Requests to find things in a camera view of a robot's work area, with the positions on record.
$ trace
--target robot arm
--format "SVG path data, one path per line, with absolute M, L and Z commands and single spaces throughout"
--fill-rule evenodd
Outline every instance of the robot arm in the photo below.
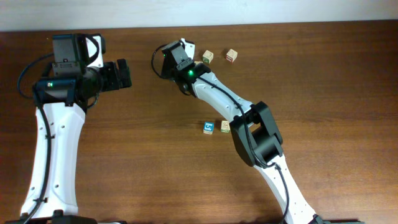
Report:
M 230 89 L 226 88 L 216 78 L 216 75 L 213 72 L 204 73 L 200 76 L 200 78 L 212 82 L 218 87 L 222 88 L 224 91 L 227 91 L 238 103 L 241 104 L 241 107 L 245 113 L 249 112 L 252 109 L 252 103 L 250 101 L 242 99 L 241 97 L 233 93 Z M 205 102 L 210 104 L 230 123 L 234 121 L 235 116 L 241 117 L 242 114 L 240 110 L 236 108 L 236 105 L 229 97 L 227 97 L 218 89 L 212 88 L 211 85 L 205 83 L 203 80 L 198 79 L 192 85 L 192 88 L 195 96 L 198 99 L 204 100 Z M 281 156 L 275 156 L 269 161 L 269 164 L 272 163 L 276 163 L 280 166 L 287 185 L 287 189 L 289 191 L 290 202 L 289 208 L 287 210 L 287 215 L 285 217 L 286 222 L 288 224 L 310 223 L 314 218 L 315 211 L 305 201 L 303 195 L 301 194 L 301 191 L 297 187 L 297 184 L 295 183 L 287 167 L 285 156 L 283 154 Z M 282 179 L 280 178 L 278 171 L 275 168 L 264 169 L 257 165 L 254 165 L 254 168 L 256 168 L 266 180 L 277 201 L 279 202 L 282 212 L 284 212 L 287 205 L 287 197 L 284 184 L 282 182 Z
M 32 180 L 21 209 L 21 218 L 25 222 L 30 218 L 52 217 L 56 211 L 62 211 L 64 215 L 78 213 L 76 157 L 86 112 L 94 105 L 88 105 L 88 100 L 95 97 L 96 103 L 101 92 L 131 86 L 124 59 L 118 60 L 118 67 L 114 62 L 103 62 L 105 45 L 99 34 L 55 35 L 53 51 L 54 77 L 48 76 L 48 70 L 33 86 L 38 107 L 37 144 Z M 46 126 L 51 136 L 47 136 Z M 47 149 L 48 138 L 51 139 L 50 150 Z
M 229 121 L 237 153 L 266 180 L 284 213 L 284 221 L 288 224 L 330 223 L 316 215 L 289 172 L 281 146 L 282 136 L 268 106 L 242 99 L 224 86 L 207 66 L 195 65 L 192 45 L 182 39 L 162 48 L 161 78 L 173 80 L 180 91 L 204 100 Z M 253 123 L 261 126 L 250 132 L 248 127 Z

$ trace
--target wooden table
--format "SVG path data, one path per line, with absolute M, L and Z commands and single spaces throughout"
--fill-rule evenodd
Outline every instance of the wooden table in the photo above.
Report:
M 156 47 L 185 37 L 196 43 L 195 60 L 215 54 L 210 67 L 226 86 L 271 107 L 291 173 L 319 215 L 398 222 L 397 21 L 1 33 L 0 222 L 19 217 L 34 161 L 35 108 L 18 95 L 18 75 L 52 51 L 53 34 L 67 32 L 102 33 L 104 60 L 128 59 L 133 79 L 87 113 L 79 215 L 138 223 L 280 218 L 231 135 L 202 133 L 204 121 L 222 117 L 150 69 Z M 233 64 L 224 59 L 230 48 L 238 52 Z M 44 65 L 26 75 L 25 92 Z

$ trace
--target black cable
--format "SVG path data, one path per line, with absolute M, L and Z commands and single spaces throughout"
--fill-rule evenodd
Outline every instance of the black cable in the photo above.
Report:
M 236 105 L 236 107 L 238 107 L 238 109 L 240 110 L 240 112 L 241 112 L 241 114 L 242 114 L 244 130 L 245 130 L 245 133 L 246 133 L 246 139 L 247 139 L 247 141 L 248 141 L 248 145 L 249 145 L 249 149 L 250 149 L 251 154 L 254 156 L 255 160 L 260 164 L 260 167 L 262 167 L 263 169 L 266 169 L 266 168 L 270 168 L 270 167 L 272 167 L 272 166 L 275 166 L 275 169 L 278 170 L 279 175 L 280 175 L 280 178 L 282 179 L 282 182 L 283 182 L 283 184 L 284 184 L 285 191 L 286 191 L 286 202 L 287 202 L 287 203 L 286 203 L 286 209 L 285 209 L 285 212 L 284 212 L 284 214 L 283 214 L 282 221 L 279 222 L 279 223 L 283 223 L 284 220 L 285 220 L 285 218 L 286 218 L 286 216 L 287 216 L 287 212 L 288 212 L 288 210 L 289 210 L 289 200 L 290 200 L 290 199 L 289 199 L 289 191 L 287 190 L 287 184 L 286 184 L 285 178 L 284 178 L 284 176 L 283 176 L 283 173 L 282 173 L 282 171 L 281 171 L 281 169 L 280 169 L 280 166 L 279 166 L 278 164 L 276 164 L 275 162 L 273 162 L 271 165 L 267 165 L 266 163 L 262 162 L 262 161 L 258 158 L 257 154 L 254 152 L 253 146 L 252 146 L 252 144 L 251 144 L 250 136 L 249 136 L 249 128 L 248 128 L 248 124 L 247 124 L 247 121 L 246 121 L 246 115 L 244 114 L 244 111 L 243 111 L 243 109 L 242 109 L 242 106 L 241 106 L 241 105 L 240 105 L 240 104 L 239 104 L 227 91 L 225 91 L 225 90 L 223 90 L 222 88 L 218 87 L 218 86 L 215 85 L 214 83 L 211 83 L 211 82 L 209 82 L 208 80 L 205 80 L 205 79 L 202 78 L 202 77 L 198 77 L 198 79 L 200 79 L 200 80 L 204 81 L 205 83 L 211 85 L 213 88 L 216 88 L 217 90 L 221 91 L 221 92 L 224 93 L 226 96 L 228 96 L 228 97 L 232 100 L 232 102 L 234 102 L 234 104 Z
M 26 72 L 28 71 L 28 69 L 30 69 L 30 68 L 31 68 L 33 65 L 35 65 L 37 62 L 39 62 L 39 61 L 41 61 L 41 60 L 43 60 L 43 59 L 49 58 L 49 57 L 51 57 L 51 56 L 53 56 L 53 55 L 54 55 L 54 53 L 46 54 L 46 55 L 44 55 L 44 56 L 41 56 L 40 58 L 38 58 L 38 59 L 34 60 L 33 62 L 31 62 L 30 64 L 28 64 L 28 66 L 26 66 L 26 67 L 23 69 L 23 71 L 22 71 L 21 74 L 19 75 L 19 78 L 18 78 L 18 81 L 17 81 L 17 90 L 18 90 L 19 94 L 20 94 L 22 97 L 24 97 L 24 98 L 26 98 L 26 99 L 32 99 L 32 98 L 33 98 L 32 96 L 27 96 L 27 95 L 25 95 L 25 94 L 21 91 L 21 88 L 20 88 L 22 78 L 24 77 L 24 75 L 26 74 Z
M 282 179 L 282 182 L 284 183 L 284 187 L 285 187 L 285 191 L 286 191 L 286 208 L 285 208 L 284 215 L 282 217 L 282 221 L 280 221 L 280 224 L 283 224 L 283 222 L 287 216 L 287 212 L 289 211 L 290 197 L 289 197 L 289 191 L 287 190 L 286 180 L 282 173 L 282 169 L 280 168 L 280 166 L 278 164 L 275 165 L 275 169 L 278 171 L 280 178 Z
M 49 62 L 47 66 L 44 68 L 44 71 L 42 73 L 42 77 L 48 77 L 50 75 L 50 71 L 52 69 L 52 62 Z
M 94 102 L 93 102 L 92 104 L 88 105 L 88 106 L 87 106 L 87 109 L 91 109 L 93 106 L 95 106 L 95 104 L 97 104 L 97 102 L 98 102 L 98 97 L 99 97 L 99 96 L 100 96 L 99 93 L 97 93 L 97 94 L 95 95 L 95 100 L 94 100 Z
M 47 139 L 47 158 L 46 158 L 46 161 L 45 161 L 45 172 L 44 172 L 44 180 L 43 180 L 42 190 L 40 192 L 39 198 L 34 200 L 34 201 L 36 201 L 36 205 L 32 209 L 32 211 L 30 212 L 30 214 L 28 215 L 26 220 L 24 221 L 24 224 L 27 224 L 29 222 L 29 220 L 35 215 L 35 213 L 39 209 L 39 207 L 42 204 L 42 202 L 45 202 L 44 195 L 45 195 L 45 191 L 47 189 L 47 184 L 49 182 L 50 161 L 51 161 L 51 140 L 52 140 L 52 136 L 51 136 L 49 121 L 48 121 L 48 119 L 47 119 L 47 117 L 46 117 L 46 115 L 44 113 L 43 104 L 42 104 L 42 102 L 41 102 L 41 100 L 39 98 L 39 94 L 37 93 L 37 90 L 34 87 L 33 87 L 33 94 L 35 96 L 35 104 L 36 104 L 37 108 L 39 109 L 40 114 L 43 117 L 43 122 L 44 122 L 45 130 L 46 130 L 46 133 L 47 133 L 47 135 L 46 135 L 46 139 Z
M 159 49 L 161 49 L 162 47 L 165 47 L 166 45 L 167 45 L 167 44 L 163 44 L 163 45 L 160 45 L 159 47 L 157 47 L 156 50 L 154 51 L 154 53 L 152 54 L 152 59 L 150 60 L 150 65 L 151 65 L 151 67 L 152 67 L 152 70 L 155 72 L 155 74 L 156 74 L 159 78 L 163 78 L 163 79 L 168 79 L 168 78 L 167 78 L 167 77 L 163 77 L 162 75 L 160 75 L 159 73 L 156 72 L 156 69 L 155 69 L 155 67 L 154 67 L 154 59 L 155 59 L 156 52 L 157 52 Z

